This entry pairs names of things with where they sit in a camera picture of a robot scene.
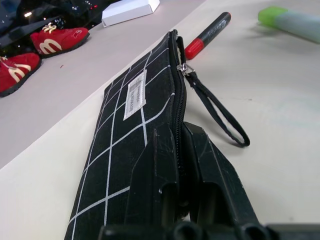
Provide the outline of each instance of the green highlighter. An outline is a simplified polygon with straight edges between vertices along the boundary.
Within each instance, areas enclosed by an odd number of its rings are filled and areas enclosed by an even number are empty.
[[[261,10],[258,20],[269,27],[277,28],[320,44],[320,17],[291,11],[278,6]]]

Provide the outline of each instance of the dark background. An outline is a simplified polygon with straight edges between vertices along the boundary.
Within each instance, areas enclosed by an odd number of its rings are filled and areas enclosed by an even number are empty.
[[[0,56],[37,52],[29,38],[51,22],[59,29],[93,28],[119,0],[0,0]]]

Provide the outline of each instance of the shoe logo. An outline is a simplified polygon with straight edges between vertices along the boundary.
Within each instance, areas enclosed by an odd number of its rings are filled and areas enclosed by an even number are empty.
[[[40,43],[39,47],[41,49],[41,51],[44,53],[44,54],[53,54],[56,52],[56,50],[54,50],[50,44],[56,46],[58,49],[62,50],[62,47],[59,43],[57,43],[55,40],[53,39],[46,39],[44,40],[44,42]]]
[[[72,37],[74,37],[74,38],[76,39],[80,33],[82,33],[82,30],[77,30],[77,31],[75,31],[75,33],[72,35]]]
[[[19,74],[21,78],[25,76],[25,73],[21,71],[19,68],[24,68],[27,69],[29,72],[31,71],[31,66],[26,65],[26,64],[15,64],[17,68],[14,67],[9,67],[8,71],[11,77],[18,83],[20,82],[20,78],[17,76]]]

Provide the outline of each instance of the highlighter cap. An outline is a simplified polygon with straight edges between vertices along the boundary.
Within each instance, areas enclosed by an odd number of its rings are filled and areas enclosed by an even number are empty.
[[[288,9],[278,6],[270,6],[258,13],[258,20],[264,25],[275,28],[276,17],[286,12],[288,12]]]

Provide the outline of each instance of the white box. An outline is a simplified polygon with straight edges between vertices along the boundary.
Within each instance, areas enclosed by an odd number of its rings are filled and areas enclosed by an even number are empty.
[[[104,27],[152,14],[160,0],[121,0],[108,6],[102,12]]]

